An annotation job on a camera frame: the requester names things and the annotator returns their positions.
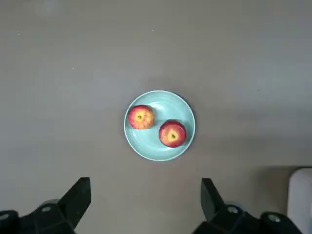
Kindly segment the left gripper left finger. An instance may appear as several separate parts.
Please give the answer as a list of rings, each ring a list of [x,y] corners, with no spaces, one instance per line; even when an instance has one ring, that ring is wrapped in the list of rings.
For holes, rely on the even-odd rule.
[[[48,200],[33,212],[19,216],[17,211],[0,212],[2,234],[74,234],[91,204],[91,182],[81,177],[60,199]]]

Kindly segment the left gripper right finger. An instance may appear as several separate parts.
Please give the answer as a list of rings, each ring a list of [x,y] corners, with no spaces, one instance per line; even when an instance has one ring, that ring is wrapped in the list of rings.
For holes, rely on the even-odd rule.
[[[244,209],[226,204],[210,178],[202,178],[200,203],[205,216],[194,234],[300,234],[285,215],[264,212],[256,218]]]

